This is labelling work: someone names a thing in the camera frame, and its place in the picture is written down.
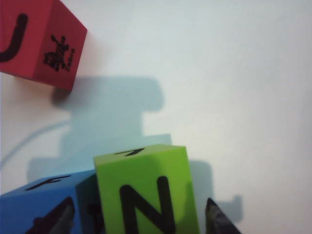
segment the white background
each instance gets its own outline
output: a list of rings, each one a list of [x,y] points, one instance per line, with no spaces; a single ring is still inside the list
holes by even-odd
[[[64,0],[87,27],[68,96],[1,76],[1,193],[92,157],[186,145],[243,233],[312,230],[310,0]]]

